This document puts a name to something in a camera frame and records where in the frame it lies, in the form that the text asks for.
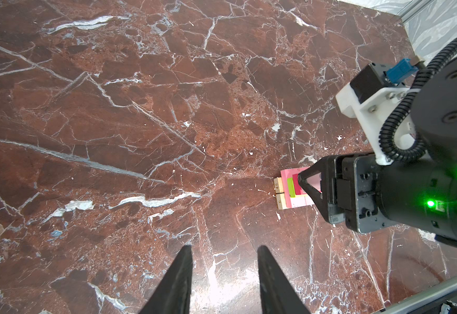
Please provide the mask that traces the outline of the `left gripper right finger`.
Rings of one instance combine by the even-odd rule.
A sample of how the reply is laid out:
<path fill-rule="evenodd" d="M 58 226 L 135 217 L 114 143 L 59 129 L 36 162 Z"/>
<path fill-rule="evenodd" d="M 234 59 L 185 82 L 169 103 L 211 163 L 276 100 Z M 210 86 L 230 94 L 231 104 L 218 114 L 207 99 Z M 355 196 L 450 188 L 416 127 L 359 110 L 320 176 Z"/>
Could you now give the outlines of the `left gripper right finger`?
<path fill-rule="evenodd" d="M 262 312 L 309 314 L 267 246 L 258 248 L 257 261 Z"/>

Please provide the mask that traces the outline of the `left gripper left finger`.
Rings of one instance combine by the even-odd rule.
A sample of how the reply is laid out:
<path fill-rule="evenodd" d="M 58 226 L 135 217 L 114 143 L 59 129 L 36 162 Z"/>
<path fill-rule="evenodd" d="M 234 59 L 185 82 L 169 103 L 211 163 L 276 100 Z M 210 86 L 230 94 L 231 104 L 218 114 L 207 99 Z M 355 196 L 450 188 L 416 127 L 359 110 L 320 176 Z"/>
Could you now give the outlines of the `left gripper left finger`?
<path fill-rule="evenodd" d="M 193 277 L 193 255 L 184 245 L 139 314 L 189 313 Z"/>

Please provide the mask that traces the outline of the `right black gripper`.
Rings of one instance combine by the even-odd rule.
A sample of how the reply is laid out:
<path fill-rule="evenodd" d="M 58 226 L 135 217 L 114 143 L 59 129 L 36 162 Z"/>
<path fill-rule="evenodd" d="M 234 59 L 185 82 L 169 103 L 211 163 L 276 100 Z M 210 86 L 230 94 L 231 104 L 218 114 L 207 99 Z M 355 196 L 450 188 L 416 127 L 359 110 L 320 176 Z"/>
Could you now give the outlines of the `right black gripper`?
<path fill-rule="evenodd" d="M 298 182 L 332 225 L 360 234 L 407 225 L 457 248 L 457 177 L 430 158 L 380 166 L 372 153 L 327 156 Z"/>

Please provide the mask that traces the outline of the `magenta cube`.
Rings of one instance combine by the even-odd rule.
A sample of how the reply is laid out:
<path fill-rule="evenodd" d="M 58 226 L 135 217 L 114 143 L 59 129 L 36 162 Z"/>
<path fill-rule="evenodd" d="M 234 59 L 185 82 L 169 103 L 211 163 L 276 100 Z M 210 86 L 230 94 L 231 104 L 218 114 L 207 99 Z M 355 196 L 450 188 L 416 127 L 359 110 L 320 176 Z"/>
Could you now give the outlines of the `magenta cube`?
<path fill-rule="evenodd" d="M 298 174 L 297 173 L 293 174 L 292 179 L 293 179 L 293 189 L 294 189 L 295 196 L 305 195 L 306 192 L 303 191 L 303 189 L 299 185 Z"/>

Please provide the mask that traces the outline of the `pink block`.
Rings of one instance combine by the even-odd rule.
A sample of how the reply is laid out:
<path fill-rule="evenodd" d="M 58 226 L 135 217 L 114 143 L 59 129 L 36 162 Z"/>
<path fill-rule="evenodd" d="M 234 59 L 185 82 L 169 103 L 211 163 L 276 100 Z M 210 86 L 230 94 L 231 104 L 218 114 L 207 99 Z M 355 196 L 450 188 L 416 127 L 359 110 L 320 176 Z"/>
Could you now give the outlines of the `pink block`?
<path fill-rule="evenodd" d="M 294 198 L 285 196 L 285 202 L 283 203 L 283 209 L 301 208 L 301 207 L 312 206 L 312 205 L 314 205 L 314 202 L 312 201 L 311 197 L 307 194 L 295 196 Z"/>
<path fill-rule="evenodd" d="M 281 178 L 283 180 L 287 180 L 288 178 L 298 175 L 300 172 L 307 170 L 308 167 L 296 167 L 296 168 L 290 168 L 290 169 L 285 169 L 280 172 Z"/>

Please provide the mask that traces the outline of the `lime green block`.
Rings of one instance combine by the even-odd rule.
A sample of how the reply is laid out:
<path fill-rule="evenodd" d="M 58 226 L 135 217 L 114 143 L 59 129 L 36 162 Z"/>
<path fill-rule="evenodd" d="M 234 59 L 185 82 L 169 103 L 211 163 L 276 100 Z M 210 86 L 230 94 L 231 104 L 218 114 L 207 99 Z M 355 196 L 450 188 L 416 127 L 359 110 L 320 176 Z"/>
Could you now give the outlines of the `lime green block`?
<path fill-rule="evenodd" d="M 288 188 L 289 197 L 295 198 L 296 197 L 295 184 L 294 184 L 294 180 L 292 177 L 287 178 L 287 188 Z"/>

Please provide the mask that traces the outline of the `natural wood block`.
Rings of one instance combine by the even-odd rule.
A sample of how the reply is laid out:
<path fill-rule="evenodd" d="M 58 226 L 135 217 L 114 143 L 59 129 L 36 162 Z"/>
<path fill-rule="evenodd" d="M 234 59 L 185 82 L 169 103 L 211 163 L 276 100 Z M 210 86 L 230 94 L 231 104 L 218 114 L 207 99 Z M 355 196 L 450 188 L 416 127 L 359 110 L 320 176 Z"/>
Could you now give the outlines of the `natural wood block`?
<path fill-rule="evenodd" d="M 274 178 L 274 189 L 277 194 L 283 194 L 283 181 L 281 177 Z"/>
<path fill-rule="evenodd" d="M 284 193 L 276 194 L 276 202 L 279 210 L 287 209 L 286 195 Z"/>

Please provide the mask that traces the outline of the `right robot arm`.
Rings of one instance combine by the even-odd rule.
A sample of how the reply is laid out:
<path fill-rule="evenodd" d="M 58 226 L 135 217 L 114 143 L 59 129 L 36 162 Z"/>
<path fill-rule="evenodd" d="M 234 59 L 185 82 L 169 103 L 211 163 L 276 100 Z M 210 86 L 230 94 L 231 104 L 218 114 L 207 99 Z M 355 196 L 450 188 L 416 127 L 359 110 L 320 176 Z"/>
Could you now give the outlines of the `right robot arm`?
<path fill-rule="evenodd" d="M 428 64 L 367 65 L 337 103 L 372 150 L 300 172 L 324 220 L 360 234 L 408 225 L 457 248 L 457 38 Z"/>

